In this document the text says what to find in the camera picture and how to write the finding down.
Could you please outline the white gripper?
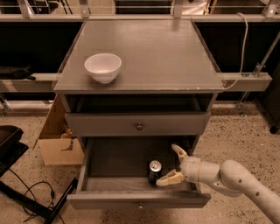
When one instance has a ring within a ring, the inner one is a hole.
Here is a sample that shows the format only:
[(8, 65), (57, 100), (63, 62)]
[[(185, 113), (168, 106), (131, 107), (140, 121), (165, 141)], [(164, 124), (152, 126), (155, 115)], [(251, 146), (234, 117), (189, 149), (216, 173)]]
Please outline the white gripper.
[(157, 186), (169, 186), (181, 183), (183, 180), (190, 183), (199, 182), (201, 159), (189, 157), (178, 145), (173, 143), (171, 148), (177, 153), (180, 161), (180, 171), (172, 170), (156, 181)]

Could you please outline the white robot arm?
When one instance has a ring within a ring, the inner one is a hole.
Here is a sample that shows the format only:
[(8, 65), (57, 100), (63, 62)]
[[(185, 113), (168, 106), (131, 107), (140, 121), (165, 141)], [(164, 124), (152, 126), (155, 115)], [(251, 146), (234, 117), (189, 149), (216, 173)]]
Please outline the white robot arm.
[(222, 164), (202, 161), (198, 157), (188, 156), (176, 144), (171, 147), (178, 154), (180, 171), (170, 171), (157, 180), (157, 186), (176, 185), (186, 181), (203, 183), (216, 192), (230, 197), (239, 197), (243, 193), (274, 224), (280, 224), (280, 197), (263, 185), (243, 165), (234, 160), (227, 160)]

